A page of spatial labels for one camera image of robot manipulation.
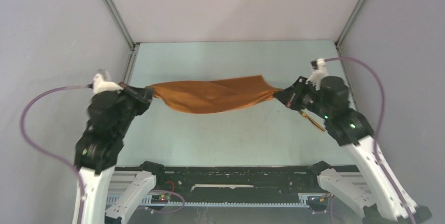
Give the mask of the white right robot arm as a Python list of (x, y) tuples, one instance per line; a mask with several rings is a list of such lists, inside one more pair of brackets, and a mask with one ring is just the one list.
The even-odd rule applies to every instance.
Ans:
[(295, 111), (310, 111), (350, 156), (368, 189), (343, 178), (326, 162), (309, 168), (305, 177), (311, 191), (324, 189), (353, 209), (363, 223), (424, 223), (432, 216), (404, 190), (377, 143), (377, 133), (365, 116), (350, 106), (349, 89), (341, 77), (329, 75), (325, 59), (311, 63), (308, 78), (299, 77), (274, 98)]

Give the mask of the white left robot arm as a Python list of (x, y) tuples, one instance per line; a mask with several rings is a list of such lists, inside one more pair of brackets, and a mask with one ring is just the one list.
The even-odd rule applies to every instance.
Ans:
[(111, 81), (99, 70), (91, 84), (87, 127), (75, 146), (74, 167), (79, 175), (73, 223), (127, 223), (151, 190), (166, 184), (164, 174), (141, 171), (110, 207), (107, 195), (123, 139), (134, 118), (150, 106), (153, 90)]

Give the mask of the orange cloth napkin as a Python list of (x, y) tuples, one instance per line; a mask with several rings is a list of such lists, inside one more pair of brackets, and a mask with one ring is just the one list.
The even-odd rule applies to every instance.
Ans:
[(211, 114), (243, 109), (273, 99), (281, 88), (269, 85), (262, 75), (215, 81), (172, 81), (150, 85), (154, 97), (169, 108), (191, 114)]

